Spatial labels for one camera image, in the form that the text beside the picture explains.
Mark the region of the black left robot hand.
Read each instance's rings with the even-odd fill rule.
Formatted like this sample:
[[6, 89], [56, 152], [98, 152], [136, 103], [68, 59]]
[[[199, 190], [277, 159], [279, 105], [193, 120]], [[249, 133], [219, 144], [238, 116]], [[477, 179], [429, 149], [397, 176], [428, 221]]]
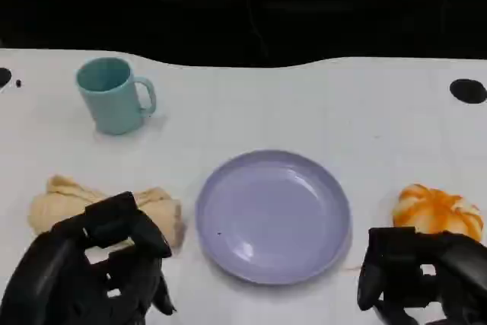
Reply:
[[89, 205], [29, 246], [1, 302], [3, 324], [144, 324], [176, 309], [161, 270], [171, 249], [131, 192]]

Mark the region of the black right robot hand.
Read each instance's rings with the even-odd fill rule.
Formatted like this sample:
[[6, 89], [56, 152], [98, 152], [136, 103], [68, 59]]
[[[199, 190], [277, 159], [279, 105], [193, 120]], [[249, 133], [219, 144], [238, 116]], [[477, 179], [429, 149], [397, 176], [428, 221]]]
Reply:
[[441, 304], [438, 324], [486, 322], [486, 248], [463, 234], [371, 228], [357, 301], [385, 324], [415, 324], [409, 308]]

